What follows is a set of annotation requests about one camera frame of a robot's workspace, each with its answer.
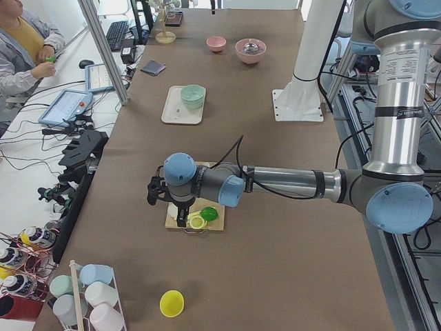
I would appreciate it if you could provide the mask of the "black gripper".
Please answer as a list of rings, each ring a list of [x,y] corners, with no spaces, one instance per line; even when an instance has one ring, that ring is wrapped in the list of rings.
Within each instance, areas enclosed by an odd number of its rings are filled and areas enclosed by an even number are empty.
[[[172,202],[177,208],[177,226],[187,227],[187,218],[190,207],[200,197],[200,189],[197,187],[197,176],[200,166],[196,166],[195,175],[183,185],[172,185],[166,183],[165,176],[161,176],[162,165],[157,167],[155,175],[147,185],[147,202],[155,205],[157,200]]]

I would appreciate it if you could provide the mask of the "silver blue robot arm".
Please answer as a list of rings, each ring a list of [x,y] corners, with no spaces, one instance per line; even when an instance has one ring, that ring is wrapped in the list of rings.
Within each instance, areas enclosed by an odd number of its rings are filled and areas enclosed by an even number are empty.
[[[357,1],[352,43],[380,52],[371,158],[361,170],[292,170],[219,161],[197,165],[169,156],[147,187],[147,202],[173,203],[184,226],[198,198],[236,207],[243,193],[264,190],[295,200],[329,199],[354,207],[389,233],[423,226],[433,200],[417,164],[424,84],[431,44],[440,37],[439,1]]]

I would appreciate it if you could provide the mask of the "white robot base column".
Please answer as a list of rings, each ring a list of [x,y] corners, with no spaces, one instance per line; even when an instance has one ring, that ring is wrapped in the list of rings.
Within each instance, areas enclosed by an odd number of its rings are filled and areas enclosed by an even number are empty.
[[[284,89],[272,91],[275,120],[323,121],[319,74],[344,7],[339,0],[311,2],[292,79]]]

